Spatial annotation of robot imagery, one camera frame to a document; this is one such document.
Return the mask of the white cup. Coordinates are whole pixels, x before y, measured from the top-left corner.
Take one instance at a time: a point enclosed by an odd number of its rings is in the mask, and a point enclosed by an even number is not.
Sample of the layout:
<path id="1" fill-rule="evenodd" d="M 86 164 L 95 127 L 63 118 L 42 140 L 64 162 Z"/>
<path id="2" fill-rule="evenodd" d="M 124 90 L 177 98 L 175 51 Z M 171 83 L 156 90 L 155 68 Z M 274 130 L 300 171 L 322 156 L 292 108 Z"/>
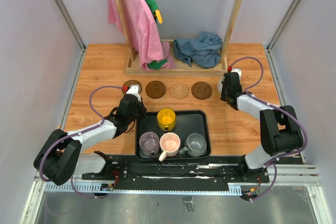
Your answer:
<path id="1" fill-rule="evenodd" d="M 224 81 L 224 77 L 221 77 L 217 83 L 217 91 L 219 93 L 222 92 L 222 87 L 223 87 L 223 81 Z"/>

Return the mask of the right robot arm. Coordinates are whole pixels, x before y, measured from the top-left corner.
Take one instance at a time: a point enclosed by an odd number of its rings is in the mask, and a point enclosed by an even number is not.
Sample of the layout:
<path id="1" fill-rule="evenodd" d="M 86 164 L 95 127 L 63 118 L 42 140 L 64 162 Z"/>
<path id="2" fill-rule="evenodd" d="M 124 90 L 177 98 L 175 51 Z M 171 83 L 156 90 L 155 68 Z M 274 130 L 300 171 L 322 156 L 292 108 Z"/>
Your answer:
<path id="1" fill-rule="evenodd" d="M 239 74 L 223 76 L 221 97 L 233 109 L 246 112 L 260 123 L 260 145 L 241 157 L 238 177 L 250 182 L 277 159 L 299 153 L 307 145 L 307 133 L 290 105 L 276 106 L 243 91 Z"/>

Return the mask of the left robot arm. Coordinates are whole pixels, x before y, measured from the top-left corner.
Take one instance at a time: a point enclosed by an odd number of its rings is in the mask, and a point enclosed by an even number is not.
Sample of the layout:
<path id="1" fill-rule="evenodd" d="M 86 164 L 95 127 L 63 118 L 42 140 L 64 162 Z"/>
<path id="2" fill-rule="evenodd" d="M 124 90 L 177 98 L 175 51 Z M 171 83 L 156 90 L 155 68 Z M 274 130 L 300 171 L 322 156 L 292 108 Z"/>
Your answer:
<path id="1" fill-rule="evenodd" d="M 145 117 L 140 95 L 126 94 L 117 108 L 94 125 L 77 131 L 54 130 L 37 154 L 33 166 L 45 180 L 62 185 L 74 175 L 95 173 L 100 179 L 112 175 L 112 166 L 101 154 L 83 154 L 86 149 L 120 136 L 129 125 Z"/>

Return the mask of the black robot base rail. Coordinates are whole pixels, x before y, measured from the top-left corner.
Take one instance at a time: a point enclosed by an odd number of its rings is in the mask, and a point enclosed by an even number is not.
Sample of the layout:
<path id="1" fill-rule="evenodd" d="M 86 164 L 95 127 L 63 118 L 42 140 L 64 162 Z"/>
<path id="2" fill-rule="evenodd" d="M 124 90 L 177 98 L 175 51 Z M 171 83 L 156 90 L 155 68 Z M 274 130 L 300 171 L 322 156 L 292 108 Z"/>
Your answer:
<path id="1" fill-rule="evenodd" d="M 196 159 L 176 159 L 159 162 L 157 159 L 141 161 L 134 155 L 108 156 L 107 170 L 100 173 L 85 172 L 82 180 L 101 182 L 95 188 L 101 194 L 110 191 L 111 182 L 117 180 L 116 191 L 133 193 L 219 193 L 254 194 L 260 184 L 268 183 L 267 170 L 244 171 L 240 158 L 235 156 L 209 156 Z"/>

